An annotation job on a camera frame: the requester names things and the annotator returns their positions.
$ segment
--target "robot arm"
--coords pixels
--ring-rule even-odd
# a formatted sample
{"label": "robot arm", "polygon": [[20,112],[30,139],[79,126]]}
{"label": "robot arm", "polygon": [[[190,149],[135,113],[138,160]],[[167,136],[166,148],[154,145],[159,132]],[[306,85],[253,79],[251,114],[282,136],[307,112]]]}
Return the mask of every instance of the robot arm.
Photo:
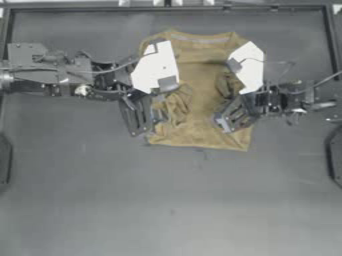
{"label": "robot arm", "polygon": [[265,62],[263,52],[251,42],[229,57],[227,67],[245,88],[214,113],[214,122],[223,132],[235,132],[263,117],[285,117],[289,124],[298,123],[302,115],[318,110],[325,110],[326,121],[338,122],[342,87],[341,83],[331,82],[331,79],[342,71],[319,82],[267,84],[262,77]]}
{"label": "robot arm", "polygon": [[152,128],[151,98],[179,87],[179,73],[170,41],[150,44],[144,55],[118,63],[99,63],[87,53],[68,58],[42,44],[8,44],[0,63],[0,91],[51,97],[119,101],[132,136]]}

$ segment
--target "cable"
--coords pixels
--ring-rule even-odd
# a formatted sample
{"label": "cable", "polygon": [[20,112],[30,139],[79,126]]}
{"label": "cable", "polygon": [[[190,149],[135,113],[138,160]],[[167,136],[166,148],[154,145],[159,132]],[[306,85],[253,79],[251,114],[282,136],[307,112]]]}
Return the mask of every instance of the cable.
{"label": "cable", "polygon": [[254,61],[258,61],[258,62],[261,62],[261,63],[275,63],[275,64],[281,64],[281,65],[286,65],[286,64],[295,64],[295,62],[294,61],[291,61],[291,60],[258,60],[258,59],[255,59],[255,58],[245,58],[241,62],[239,62],[239,64],[242,64],[246,60],[254,60]]}
{"label": "cable", "polygon": [[124,63],[123,65],[110,69],[110,70],[103,70],[103,71],[78,71],[78,73],[83,73],[83,74],[92,74],[92,75],[103,75],[103,74],[108,74],[112,73],[118,70],[120,70],[122,68],[130,66],[131,64],[136,63],[140,60],[140,58],[134,59],[132,61]]}
{"label": "cable", "polygon": [[285,77],[285,75],[290,72],[290,70],[293,69],[293,67],[295,66],[295,62],[289,62],[289,67],[287,69],[285,69],[283,73],[281,74],[281,76],[277,79],[277,87],[279,88],[279,84],[281,84],[281,80]]}
{"label": "cable", "polygon": [[75,57],[79,57],[80,55],[86,56],[95,64],[110,65],[110,64],[115,63],[115,61],[104,62],[104,61],[95,60],[92,58],[91,54],[87,51],[84,51],[84,50],[79,50],[79,52],[76,53]]}
{"label": "cable", "polygon": [[337,77],[338,75],[342,74],[342,70],[339,70],[337,73],[334,73],[333,75],[327,76],[325,79],[322,79],[318,83],[315,83],[314,85],[311,85],[310,87],[306,87],[303,90],[301,91],[295,91],[295,92],[291,92],[291,91],[287,91],[289,94],[302,94],[305,93],[307,90],[311,90],[314,88],[317,88],[318,86],[322,86],[325,83],[327,83],[334,77]]}

